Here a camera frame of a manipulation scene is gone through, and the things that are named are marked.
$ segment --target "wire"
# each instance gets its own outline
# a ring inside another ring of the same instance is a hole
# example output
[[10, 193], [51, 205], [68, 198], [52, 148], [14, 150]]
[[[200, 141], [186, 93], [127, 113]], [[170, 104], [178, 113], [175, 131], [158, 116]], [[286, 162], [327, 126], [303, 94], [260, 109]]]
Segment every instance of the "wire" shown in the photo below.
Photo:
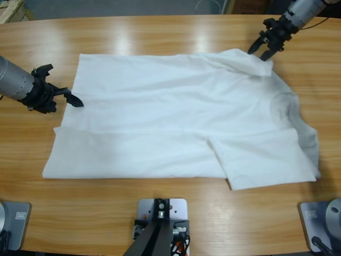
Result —
[[328, 20], [330, 17], [326, 17], [324, 20], [320, 21], [319, 23], [315, 24], [315, 25], [312, 25], [310, 27], [307, 27], [307, 28], [302, 28], [301, 30], [305, 30], [305, 29], [310, 29], [310, 28], [313, 28], [313, 27], [316, 27], [318, 26], [319, 24], [322, 24], [324, 23], [326, 20]]
[[200, 1], [197, 3], [197, 5], [196, 5], [196, 12], [198, 12], [199, 4], [201, 4], [203, 1], [211, 1], [211, 2], [216, 3], [216, 4], [219, 6], [219, 13], [218, 13], [218, 14], [221, 14], [221, 13], [222, 13], [222, 6], [221, 6], [220, 3], [218, 3], [216, 0], [200, 0]]
[[183, 238], [180, 238], [179, 241], [177, 242], [174, 242], [173, 245], [172, 245], [172, 248], [170, 250], [170, 253], [172, 256], [186, 256], [187, 255], [187, 249], [188, 247], [190, 246], [190, 242], [191, 242], [191, 238], [189, 235], [183, 237]]
[[191, 238], [190, 236], [187, 236], [187, 238], [185, 238], [185, 242], [186, 242], [186, 248], [183, 250], [183, 252], [180, 254], [181, 256], [186, 256], [186, 253], [187, 253], [187, 249], [188, 247], [190, 246], [190, 242], [191, 242]]

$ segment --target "wood grain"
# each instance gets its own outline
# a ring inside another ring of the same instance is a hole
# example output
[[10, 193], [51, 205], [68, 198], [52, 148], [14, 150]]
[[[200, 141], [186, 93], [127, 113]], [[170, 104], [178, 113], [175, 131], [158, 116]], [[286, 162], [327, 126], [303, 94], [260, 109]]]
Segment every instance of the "wood grain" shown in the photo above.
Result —
[[[262, 15], [116, 17], [0, 25], [0, 53], [27, 71], [52, 63], [48, 81], [72, 87], [80, 53], [170, 55], [247, 50]], [[223, 179], [44, 180], [60, 125], [0, 102], [0, 199], [32, 204], [26, 250], [122, 255], [132, 242], [139, 199], [188, 201], [191, 254], [265, 255], [307, 251], [299, 202], [341, 197], [341, 20], [300, 31], [276, 54], [274, 70], [299, 95], [302, 115], [318, 130], [322, 179], [315, 183], [231, 191]]]

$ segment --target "label sticker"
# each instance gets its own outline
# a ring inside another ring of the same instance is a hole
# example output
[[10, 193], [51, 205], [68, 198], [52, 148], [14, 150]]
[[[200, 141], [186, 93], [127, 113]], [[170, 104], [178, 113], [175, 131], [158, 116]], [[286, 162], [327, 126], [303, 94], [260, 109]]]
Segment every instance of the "label sticker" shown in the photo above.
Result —
[[305, 215], [309, 219], [313, 219], [313, 218], [317, 218], [318, 217], [315, 211], [305, 211]]
[[15, 215], [16, 220], [26, 220], [26, 212], [17, 212]]

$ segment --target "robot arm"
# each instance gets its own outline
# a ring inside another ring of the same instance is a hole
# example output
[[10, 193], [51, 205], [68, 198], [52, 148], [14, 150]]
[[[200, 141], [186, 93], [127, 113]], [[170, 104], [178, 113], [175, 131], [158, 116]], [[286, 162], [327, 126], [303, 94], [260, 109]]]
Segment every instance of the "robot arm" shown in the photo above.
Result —
[[250, 47], [248, 53], [252, 54], [262, 44], [267, 44], [269, 50], [265, 51], [261, 59], [266, 61], [276, 52], [284, 50], [284, 42], [291, 39], [291, 34], [296, 34], [316, 15], [328, 5], [338, 3], [340, 0], [294, 0], [288, 10], [279, 20], [264, 20], [267, 31], [261, 31], [260, 37]]
[[64, 95], [67, 103], [83, 107], [82, 101], [72, 95], [67, 88], [58, 88], [46, 82], [52, 65], [34, 69], [31, 74], [0, 56], [0, 94], [26, 105], [29, 110], [41, 113], [56, 112], [53, 97]]

